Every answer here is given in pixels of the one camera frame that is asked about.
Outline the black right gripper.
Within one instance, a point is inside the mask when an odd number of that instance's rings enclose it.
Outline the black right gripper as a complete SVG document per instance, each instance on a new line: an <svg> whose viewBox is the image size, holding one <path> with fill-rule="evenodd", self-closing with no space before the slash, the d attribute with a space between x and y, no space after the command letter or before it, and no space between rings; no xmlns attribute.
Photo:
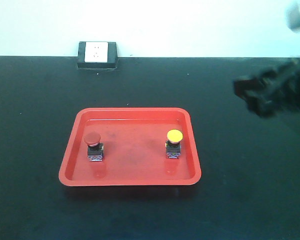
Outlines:
<svg viewBox="0 0 300 240"><path fill-rule="evenodd" d="M300 60L288 61L233 81L234 94L261 118L300 111Z"/></svg>

